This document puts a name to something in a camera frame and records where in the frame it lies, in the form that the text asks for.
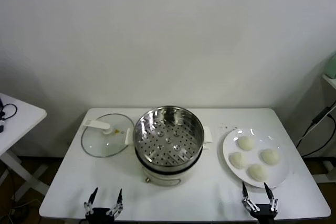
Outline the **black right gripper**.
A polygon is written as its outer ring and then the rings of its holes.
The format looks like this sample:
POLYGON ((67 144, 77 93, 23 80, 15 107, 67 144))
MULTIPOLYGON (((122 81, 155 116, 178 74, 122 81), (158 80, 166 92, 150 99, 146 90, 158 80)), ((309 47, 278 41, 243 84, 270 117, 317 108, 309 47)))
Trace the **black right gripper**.
POLYGON ((255 204, 249 197, 246 185, 242 182, 242 203, 252 217, 258 220, 259 224, 275 224, 276 212, 278 212, 278 199, 272 190, 264 183, 265 191, 269 199, 269 204, 255 204))

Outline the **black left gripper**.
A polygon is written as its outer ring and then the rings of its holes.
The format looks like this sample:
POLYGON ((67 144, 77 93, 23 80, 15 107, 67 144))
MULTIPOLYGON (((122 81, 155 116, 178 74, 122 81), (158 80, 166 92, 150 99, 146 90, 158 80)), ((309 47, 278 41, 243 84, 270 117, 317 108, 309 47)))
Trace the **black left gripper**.
POLYGON ((95 188, 90 195, 89 200, 84 202, 85 219, 90 224, 109 224, 114 223, 114 217, 118 216, 123 211, 122 203, 122 189, 119 191, 118 199, 115 205, 109 208, 93 208, 93 202, 95 200, 98 187, 95 188))

